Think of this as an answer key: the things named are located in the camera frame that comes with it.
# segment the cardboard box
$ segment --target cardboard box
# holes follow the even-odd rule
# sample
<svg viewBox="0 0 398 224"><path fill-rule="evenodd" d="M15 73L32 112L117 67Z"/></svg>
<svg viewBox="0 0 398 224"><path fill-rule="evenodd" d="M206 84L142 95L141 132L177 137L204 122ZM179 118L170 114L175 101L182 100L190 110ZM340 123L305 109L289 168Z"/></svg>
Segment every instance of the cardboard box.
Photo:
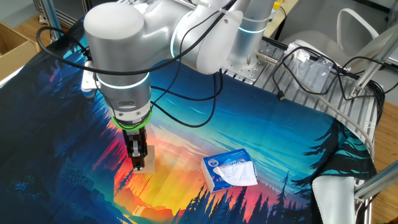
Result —
<svg viewBox="0 0 398 224"><path fill-rule="evenodd" d="M226 152L226 153L218 154L215 156L205 157L201 160L201 164L200 164L201 171L203 172L203 175L205 176L207 187L209 188L210 193L217 192L219 190L225 190L225 189L228 189L231 187L235 187L235 185L229 184L226 180L224 180L224 178L222 176L218 175L215 172L215 168L216 167L231 167L231 166L233 167L238 164L239 165L243 165L243 164L248 165L250 167L250 169L240 169L239 168L238 170L240 172L234 173L234 174L237 174L237 175L235 175L235 177L242 179L242 177L240 177L239 174L247 174L247 175L245 175L246 177L248 177L248 176L252 177L250 184L248 182L245 182L247 184L239 185L239 186L256 185L257 184L256 168L254 167L254 164L252 163L250 155L244 149Z"/></svg>
<svg viewBox="0 0 398 224"><path fill-rule="evenodd" d="M37 54L35 43L0 22L0 81Z"/></svg>

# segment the wooden floor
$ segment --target wooden floor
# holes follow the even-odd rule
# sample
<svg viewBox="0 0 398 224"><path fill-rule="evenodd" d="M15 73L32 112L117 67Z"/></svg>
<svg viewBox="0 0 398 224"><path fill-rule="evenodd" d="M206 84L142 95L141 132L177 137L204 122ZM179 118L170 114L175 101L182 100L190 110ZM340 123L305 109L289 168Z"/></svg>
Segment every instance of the wooden floor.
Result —
<svg viewBox="0 0 398 224"><path fill-rule="evenodd" d="M35 41L36 32L42 26L44 25L39 23L39 17L36 16L16 29ZM49 32L43 33L42 42L45 45L50 44ZM379 172L396 160L398 160L398 106L386 103L381 122L376 130L374 164ZM398 217L398 183L381 192L375 199L372 223L388 222L396 217Z"/></svg>
<svg viewBox="0 0 398 224"><path fill-rule="evenodd" d="M34 42L36 42L36 32L39 30L41 27L47 26L46 24L40 24L39 23L39 15L34 16L33 18L29 19L28 21L24 22L23 24L19 25L16 27L16 30L18 30L21 34L24 34L26 37L30 38ZM68 29L66 27L62 26L62 29L64 31L67 31ZM51 43L51 38L50 38L50 31L46 30L42 33L40 36L40 39L42 43L45 46L50 45Z"/></svg>

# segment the table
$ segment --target table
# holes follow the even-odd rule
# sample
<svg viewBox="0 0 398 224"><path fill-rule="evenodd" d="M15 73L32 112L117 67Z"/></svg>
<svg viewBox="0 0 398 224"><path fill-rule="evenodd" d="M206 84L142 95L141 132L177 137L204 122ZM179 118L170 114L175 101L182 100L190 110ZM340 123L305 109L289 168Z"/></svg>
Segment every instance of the table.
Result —
<svg viewBox="0 0 398 224"><path fill-rule="evenodd" d="M86 45L82 24L76 26L73 34ZM56 49L69 46L61 44L66 39L58 41L50 48L60 54L69 52L66 47ZM69 54L67 59L85 61L78 54ZM176 66L151 73L152 84L165 88ZM203 88L212 84L211 76L185 66L180 75L173 91L195 98L212 94L212 88ZM185 128L154 111L147 134L148 143L158 152L157 171L133 175L123 137L109 122L101 95L85 99L80 81L80 70L61 66L41 52L0 89L0 94L7 95L0 98L0 104L8 108L0 111L0 141L7 146L0 151L4 220L182 224L220 223L224 218L228 223L264 223L264 214L270 213L271 224L281 223L281 211L288 211L283 214L284 222L311 223L308 177L315 170L310 166L325 163L331 155L327 150L313 156L303 153L315 151L319 144L336 149L344 143L340 152L366 152L333 117L289 100L281 102L269 91L225 77L215 117L203 128ZM160 94L152 92L154 98ZM212 105L171 95L165 95L159 104L189 123L205 119ZM340 131L349 134L342 142L335 139ZM349 147L351 141L355 148ZM204 187L200 159L241 148L252 155L261 183L210 195ZM344 168L338 164L328 163L327 169L317 169L317 173ZM363 169L355 168L358 173L352 175L369 172ZM309 191L301 192L303 186Z"/></svg>
<svg viewBox="0 0 398 224"><path fill-rule="evenodd" d="M285 0L285 2L282 3L281 6L285 9L286 17L283 10L279 8L272 22L267 25L266 30L264 31L264 37L271 37L276 31L277 33L275 35L275 40L279 39L280 33L282 32L282 29L285 25L287 16L298 2L299 0Z"/></svg>

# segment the metal rod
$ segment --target metal rod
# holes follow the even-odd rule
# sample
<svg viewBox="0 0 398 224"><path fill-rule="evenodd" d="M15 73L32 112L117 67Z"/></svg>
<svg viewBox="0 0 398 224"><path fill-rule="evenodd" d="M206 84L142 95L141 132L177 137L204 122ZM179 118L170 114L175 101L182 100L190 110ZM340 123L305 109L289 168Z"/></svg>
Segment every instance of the metal rod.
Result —
<svg viewBox="0 0 398 224"><path fill-rule="evenodd" d="M398 30L391 36L391 38L387 41L383 49L380 53L374 58L376 61L384 63L390 57L390 55L395 51L398 47ZM356 81L354 84L354 89L351 93L351 96L358 96L362 89L368 84L368 82L372 79L374 74L381 67L380 64L371 62L368 69L366 69L365 73L361 76L361 78Z"/></svg>
<svg viewBox="0 0 398 224"><path fill-rule="evenodd" d="M39 0L40 4L43 7L44 16L48 22L50 27L55 27L61 29L60 21L58 20L57 12L55 10L54 4L52 0ZM55 31L51 31L51 40L58 40L60 38L60 34Z"/></svg>
<svg viewBox="0 0 398 224"><path fill-rule="evenodd" d="M354 196L356 199L364 201L396 182L398 182L398 161L358 186Z"/></svg>
<svg viewBox="0 0 398 224"><path fill-rule="evenodd" d="M85 14L93 8L93 3L91 2L91 0L81 0L81 3L83 4Z"/></svg>

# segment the tree silhouette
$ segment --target tree silhouette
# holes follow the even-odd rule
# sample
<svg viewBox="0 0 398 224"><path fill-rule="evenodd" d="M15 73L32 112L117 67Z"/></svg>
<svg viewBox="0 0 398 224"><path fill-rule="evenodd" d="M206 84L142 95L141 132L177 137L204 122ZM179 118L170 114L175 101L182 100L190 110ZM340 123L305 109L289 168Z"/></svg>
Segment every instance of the tree silhouette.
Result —
<svg viewBox="0 0 398 224"><path fill-rule="evenodd" d="M220 216L218 217L218 223L226 223L228 221L229 213L231 212L231 208L229 207L229 203L231 202L233 195L229 196L226 199L225 205L221 208Z"/></svg>
<svg viewBox="0 0 398 224"><path fill-rule="evenodd" d="M276 211L276 204L273 204L272 206L271 206L271 209L270 209L270 211L269 211L269 214L268 214L268 218L267 218L267 223L276 223L274 220L275 220L275 218L274 218L274 216L275 216L275 211Z"/></svg>
<svg viewBox="0 0 398 224"><path fill-rule="evenodd" d="M244 195L246 194L246 190L248 187L243 187L238 197L236 198L235 204L233 205L231 212L229 213L228 223L234 224L237 220L238 215L241 213L242 204L244 200Z"/></svg>
<svg viewBox="0 0 398 224"><path fill-rule="evenodd" d="M209 202L210 192L205 190L205 193L201 196L200 201L195 209L195 214L192 217L193 220L200 221L206 212L206 205Z"/></svg>
<svg viewBox="0 0 398 224"><path fill-rule="evenodd" d="M246 213L246 205L247 205L248 201L244 201L244 205L238 215L238 217L236 218L236 221L234 224L241 224L241 223L245 223L244 221L244 214Z"/></svg>
<svg viewBox="0 0 398 224"><path fill-rule="evenodd" d="M248 224L260 223L260 219L264 218L264 217L262 217L262 214L260 212L261 202L262 202L262 194L260 194L259 198L257 199L257 202L254 206L254 209L253 209L253 212L251 214Z"/></svg>
<svg viewBox="0 0 398 224"><path fill-rule="evenodd" d="M267 217L268 217L268 201L269 197L264 201L264 203L261 206L260 210L260 222L259 223L266 223L267 222Z"/></svg>
<svg viewBox="0 0 398 224"><path fill-rule="evenodd" d="M73 170L68 169L66 172L62 174L62 176L69 181L72 186L81 185L84 186L87 184L87 177L82 170Z"/></svg>
<svg viewBox="0 0 398 224"><path fill-rule="evenodd" d="M282 191L280 194L277 196L277 203L274 206L275 209L275 214L273 217L274 223L281 223L283 219L283 214L284 214L284 208L285 208L285 188L286 184L289 181L289 172L287 172L286 177L282 180L282 183L284 183L284 187L282 188Z"/></svg>
<svg viewBox="0 0 398 224"><path fill-rule="evenodd" d="M219 201L220 201L220 200L217 200L216 204L214 205L213 211L212 211L212 213L210 214L210 217L209 217L209 220L207 221L207 224L211 224L211 223L213 222L215 216L218 217L218 214L220 213L220 209L219 209L220 206L219 206L219 204L218 204Z"/></svg>
<svg viewBox="0 0 398 224"><path fill-rule="evenodd" d="M216 198L216 195L214 195L213 198L211 199L209 205L207 206L206 212L205 212L203 218L201 219L200 223L207 223L209 221L211 209L213 209L213 204L214 204L215 198Z"/></svg>
<svg viewBox="0 0 398 224"><path fill-rule="evenodd" d="M197 206L200 202L200 195L204 188L205 188L205 185L203 184L199 190L198 195L195 198L191 199L190 203L187 205L187 207L178 223L193 223L192 218L194 215L196 215L195 210L197 209Z"/></svg>
<svg viewBox="0 0 398 224"><path fill-rule="evenodd" d="M178 211L176 212L171 224L177 224L178 214L180 213L180 210L181 208L179 208Z"/></svg>
<svg viewBox="0 0 398 224"><path fill-rule="evenodd" d="M127 185L127 182L130 181L133 171L134 170L130 170L130 172L123 178L123 180L120 181L120 184L115 193L115 196L119 193L120 190L123 190L123 188L125 188L125 186Z"/></svg>

